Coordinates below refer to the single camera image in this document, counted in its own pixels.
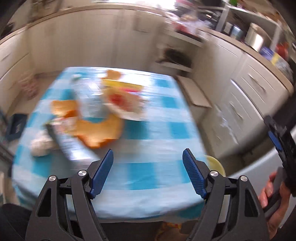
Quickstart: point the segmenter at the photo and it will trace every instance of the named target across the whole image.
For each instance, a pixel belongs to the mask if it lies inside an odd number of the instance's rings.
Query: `silver screw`
[[[218,176],[218,172],[217,172],[217,171],[211,171],[210,174],[211,174],[211,176],[213,176],[213,177]]]
[[[86,171],[85,170],[81,170],[81,171],[78,172],[78,175],[81,176],[81,177],[82,176],[85,176],[86,175]]]
[[[49,180],[50,182],[53,182],[55,179],[56,179],[56,176],[50,176],[50,177],[48,178],[48,180]]]
[[[242,180],[243,182],[246,182],[246,181],[248,180],[248,178],[247,178],[246,176],[241,176],[241,180]]]

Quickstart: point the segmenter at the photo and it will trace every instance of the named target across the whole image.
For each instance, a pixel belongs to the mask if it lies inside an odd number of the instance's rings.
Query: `silver pot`
[[[250,24],[250,28],[244,41],[257,52],[259,52],[263,46],[269,47],[271,44],[271,38],[268,34],[254,23]]]

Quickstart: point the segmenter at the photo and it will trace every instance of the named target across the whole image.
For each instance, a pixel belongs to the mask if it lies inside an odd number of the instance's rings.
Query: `yellow bucket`
[[[215,170],[219,172],[222,176],[226,177],[226,173],[223,166],[216,158],[213,158],[212,156],[207,156],[207,155],[206,155],[206,158],[209,163],[210,170]]]

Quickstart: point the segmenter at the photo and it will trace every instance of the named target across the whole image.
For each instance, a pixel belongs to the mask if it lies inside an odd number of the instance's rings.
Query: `blue and white tablecloth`
[[[167,75],[115,69],[144,84],[149,96],[146,121],[125,120],[122,137],[98,149],[102,158],[111,148],[114,164],[100,195],[93,201],[102,222],[183,222],[200,215],[202,199],[192,187],[182,163],[182,152],[190,148],[196,159],[206,162],[201,137],[189,107],[176,83]],[[12,179],[20,202],[32,207],[50,175],[66,178],[76,171],[60,151],[32,157],[29,146],[43,124],[52,119],[52,100],[73,99],[73,74],[103,77],[106,68],[65,69],[49,87],[30,115],[14,159]],[[73,203],[68,200],[69,210]]]

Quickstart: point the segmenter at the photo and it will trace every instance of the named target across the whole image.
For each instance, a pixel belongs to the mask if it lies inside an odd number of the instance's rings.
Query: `wooden bench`
[[[212,108],[210,102],[192,79],[182,76],[177,76],[176,79],[189,105],[195,122],[197,124],[200,123],[206,111]]]

